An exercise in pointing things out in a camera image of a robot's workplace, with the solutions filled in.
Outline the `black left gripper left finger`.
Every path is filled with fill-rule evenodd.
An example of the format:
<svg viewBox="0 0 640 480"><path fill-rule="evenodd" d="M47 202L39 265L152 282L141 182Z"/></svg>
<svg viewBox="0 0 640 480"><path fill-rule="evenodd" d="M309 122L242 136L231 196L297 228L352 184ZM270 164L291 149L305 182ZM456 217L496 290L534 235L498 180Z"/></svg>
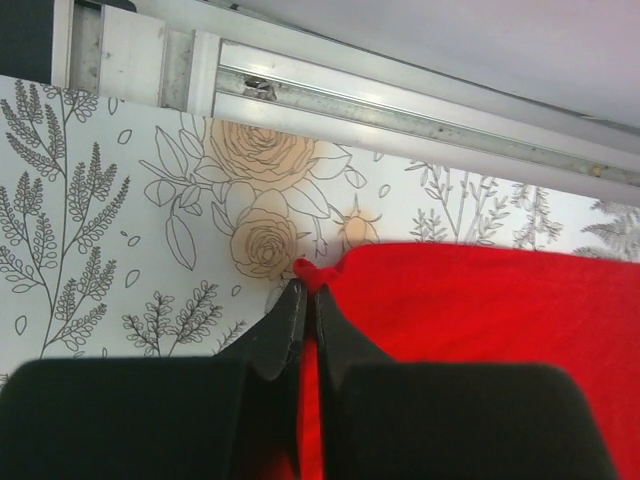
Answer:
<svg viewBox="0 0 640 480"><path fill-rule="evenodd" d="M1 393L5 479L296 479L306 290L211 357L51 359Z"/></svg>

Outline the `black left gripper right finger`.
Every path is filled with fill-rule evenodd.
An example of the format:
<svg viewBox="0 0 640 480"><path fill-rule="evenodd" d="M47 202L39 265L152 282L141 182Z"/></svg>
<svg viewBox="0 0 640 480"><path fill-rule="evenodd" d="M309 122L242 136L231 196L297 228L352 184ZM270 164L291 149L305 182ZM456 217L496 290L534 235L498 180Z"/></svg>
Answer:
<svg viewBox="0 0 640 480"><path fill-rule="evenodd" d="M544 364L402 363L315 297L329 479L614 479L584 394Z"/></svg>

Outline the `red t shirt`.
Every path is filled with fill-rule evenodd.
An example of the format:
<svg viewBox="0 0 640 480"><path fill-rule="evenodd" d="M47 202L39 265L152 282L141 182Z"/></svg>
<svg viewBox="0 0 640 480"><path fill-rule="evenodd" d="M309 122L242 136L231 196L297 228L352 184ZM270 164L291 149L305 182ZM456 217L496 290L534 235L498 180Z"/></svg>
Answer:
<svg viewBox="0 0 640 480"><path fill-rule="evenodd" d="M585 393L618 473L639 475L639 267L439 243L365 245L336 265L298 259L311 292L400 361L545 363Z"/></svg>

